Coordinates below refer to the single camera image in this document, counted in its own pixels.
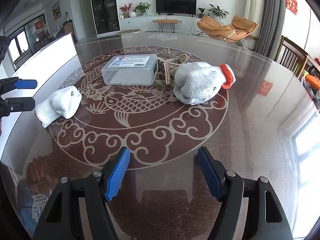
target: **flower vase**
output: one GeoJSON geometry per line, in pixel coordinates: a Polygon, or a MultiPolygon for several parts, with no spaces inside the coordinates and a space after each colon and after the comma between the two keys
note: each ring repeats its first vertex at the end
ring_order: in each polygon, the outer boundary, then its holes
{"type": "Polygon", "coordinates": [[[137,16],[137,13],[132,11],[132,12],[129,12],[129,17],[130,18],[133,18],[133,17],[136,17],[137,16]]]}

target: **round glass table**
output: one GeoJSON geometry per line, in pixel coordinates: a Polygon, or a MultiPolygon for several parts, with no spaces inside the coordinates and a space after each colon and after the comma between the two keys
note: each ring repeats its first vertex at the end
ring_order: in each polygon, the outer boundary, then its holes
{"type": "MultiPolygon", "coordinates": [[[[76,49],[81,64],[68,62],[34,96],[38,104],[74,85],[82,94],[76,114],[44,129],[34,112],[22,113],[1,159],[7,195],[31,236],[61,177],[87,177],[122,146],[131,161],[108,203],[119,239],[207,239],[221,203],[195,161],[201,146],[243,178],[267,177],[293,237],[310,232],[320,215],[320,118],[292,72],[245,48],[183,34],[125,34],[76,49]],[[150,87],[105,85],[101,76],[115,55],[183,53],[190,62],[230,65],[236,83],[190,106],[175,98],[161,72],[150,87]]],[[[242,238],[247,205],[244,198],[234,239],[242,238]]]]}

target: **ceiling light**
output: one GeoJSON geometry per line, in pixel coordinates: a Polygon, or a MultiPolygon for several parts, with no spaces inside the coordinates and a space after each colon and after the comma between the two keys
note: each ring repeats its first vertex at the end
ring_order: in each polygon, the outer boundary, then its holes
{"type": "Polygon", "coordinates": [[[29,0],[29,1],[27,1],[27,2],[24,4],[24,6],[25,6],[25,7],[28,7],[28,6],[30,6],[31,4],[33,4],[34,2],[36,2],[36,1],[38,1],[38,0],[29,0]]]}

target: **clear plastic box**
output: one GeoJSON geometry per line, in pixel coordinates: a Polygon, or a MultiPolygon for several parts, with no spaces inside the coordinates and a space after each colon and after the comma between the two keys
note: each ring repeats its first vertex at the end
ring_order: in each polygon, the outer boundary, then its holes
{"type": "Polygon", "coordinates": [[[158,71],[156,54],[114,56],[101,69],[106,85],[151,86],[158,71]]]}

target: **red flowers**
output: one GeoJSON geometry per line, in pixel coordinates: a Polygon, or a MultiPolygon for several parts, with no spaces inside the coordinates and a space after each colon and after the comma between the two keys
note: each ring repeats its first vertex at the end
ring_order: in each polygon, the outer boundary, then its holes
{"type": "Polygon", "coordinates": [[[120,7],[121,11],[128,13],[131,9],[132,3],[129,3],[129,5],[124,4],[123,6],[120,7]]]}

